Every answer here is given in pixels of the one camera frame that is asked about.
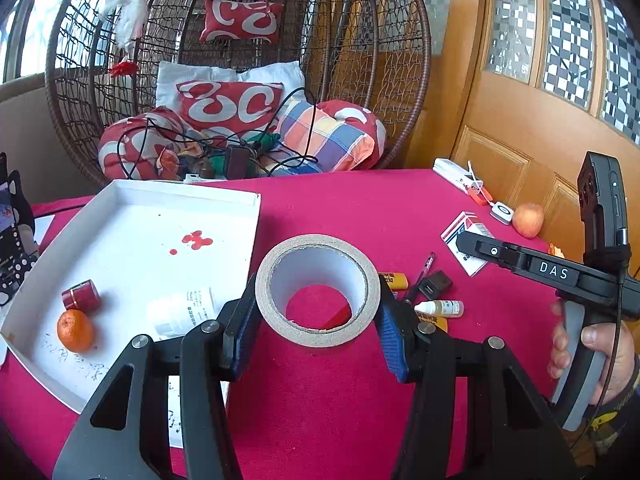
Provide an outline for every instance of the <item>table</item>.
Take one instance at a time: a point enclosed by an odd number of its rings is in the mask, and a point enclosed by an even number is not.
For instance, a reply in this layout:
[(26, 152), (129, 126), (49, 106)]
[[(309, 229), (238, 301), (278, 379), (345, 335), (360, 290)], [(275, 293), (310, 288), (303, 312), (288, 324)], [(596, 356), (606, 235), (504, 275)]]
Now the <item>table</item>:
[[(497, 238), (543, 251), (546, 244), (525, 240), (500, 224), (488, 207), (476, 205), (431, 170), (352, 171), (214, 185), (262, 195), (252, 272), (274, 245), (306, 233), (342, 238), (362, 250), (378, 270), (404, 272), (410, 280), (435, 251), (432, 270), (443, 269), (454, 282), (446, 298), (465, 303), (464, 316), (449, 320), (449, 333), (473, 341), (501, 336), (539, 391), (551, 393), (546, 361), (558, 321), (548, 308), (553, 289), (493, 265), (469, 277), (440, 234), (467, 210)], [(39, 215), (87, 201), (66, 200), (34, 209)], [(76, 212), (56, 215), (43, 246)], [(459, 471), (463, 461), (464, 381), (456, 385), (449, 474)], [(318, 352), (280, 338), (263, 323), (252, 361), (242, 380), (232, 385), (228, 405), (244, 478), (388, 479), (412, 392), (412, 385), (397, 383), (387, 370), (373, 325), (343, 348)], [(50, 476), (78, 416), (46, 392), (13, 356), (0, 370), (0, 416), (34, 464)], [(184, 475), (181, 450), (172, 449), (172, 462), (174, 471)]]

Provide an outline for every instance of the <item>orange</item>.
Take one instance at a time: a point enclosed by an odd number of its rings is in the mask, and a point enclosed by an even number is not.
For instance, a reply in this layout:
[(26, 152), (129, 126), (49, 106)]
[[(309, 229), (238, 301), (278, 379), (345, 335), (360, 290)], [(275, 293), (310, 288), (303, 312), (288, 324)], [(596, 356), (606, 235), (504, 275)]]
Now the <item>orange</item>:
[(58, 319), (58, 339), (67, 350), (85, 352), (94, 342), (94, 326), (81, 310), (65, 310)]

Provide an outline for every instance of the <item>wicker chair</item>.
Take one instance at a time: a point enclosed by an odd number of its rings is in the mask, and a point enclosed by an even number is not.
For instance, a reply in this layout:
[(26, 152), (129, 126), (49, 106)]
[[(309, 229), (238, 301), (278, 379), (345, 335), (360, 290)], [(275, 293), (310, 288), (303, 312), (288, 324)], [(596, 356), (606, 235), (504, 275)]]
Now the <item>wicker chair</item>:
[(201, 43), (205, 0), (147, 0), (148, 22), (135, 43), (134, 77), (111, 78), (121, 60), (117, 12), (100, 19), (105, 0), (63, 0), (46, 63), (47, 101), (67, 153), (100, 186), (107, 184), (97, 143), (108, 124), (155, 104), (158, 63), (247, 70), (300, 60), (318, 100), (340, 98), (371, 108), (389, 140), (378, 167), (398, 154), (417, 120), (429, 78), (431, 37), (423, 0), (271, 0), (286, 7), (280, 43)]

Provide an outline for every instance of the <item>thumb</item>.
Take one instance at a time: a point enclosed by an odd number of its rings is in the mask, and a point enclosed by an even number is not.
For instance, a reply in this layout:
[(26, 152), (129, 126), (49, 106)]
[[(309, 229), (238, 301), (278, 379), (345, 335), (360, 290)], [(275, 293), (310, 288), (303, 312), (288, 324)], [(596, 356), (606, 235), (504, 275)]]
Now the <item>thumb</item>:
[(616, 325), (613, 323), (598, 323), (582, 329), (580, 339), (582, 344), (591, 350), (604, 352), (607, 357), (613, 353), (613, 339), (616, 335)]

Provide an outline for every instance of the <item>human hand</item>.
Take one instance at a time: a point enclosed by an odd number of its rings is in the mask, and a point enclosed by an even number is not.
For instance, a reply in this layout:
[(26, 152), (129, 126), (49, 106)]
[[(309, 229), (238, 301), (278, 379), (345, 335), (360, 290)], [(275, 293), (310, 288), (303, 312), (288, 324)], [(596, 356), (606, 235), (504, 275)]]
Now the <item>human hand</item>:
[[(556, 314), (556, 316), (562, 316), (561, 303), (555, 302), (551, 306), (551, 311)], [(582, 329), (582, 334), (580, 335), (582, 344), (592, 350), (604, 352), (607, 356), (600, 380), (596, 384), (593, 395), (589, 400), (590, 404), (597, 404), (600, 394), (602, 393), (607, 371), (609, 370), (611, 354), (613, 353), (615, 332), (615, 323), (598, 323)], [(552, 378), (558, 379), (560, 375), (562, 375), (562, 371), (567, 368), (571, 362), (571, 356), (566, 349), (569, 344), (569, 336), (564, 330), (562, 322), (556, 325), (552, 337), (554, 346), (551, 350), (551, 356), (546, 370)], [(613, 365), (611, 380), (609, 381), (607, 393), (602, 401), (603, 404), (614, 399), (628, 385), (634, 373), (635, 359), (634, 339), (626, 327), (626, 324), (623, 322), (620, 326), (620, 341), (618, 343), (618, 352), (616, 353), (616, 362)]]

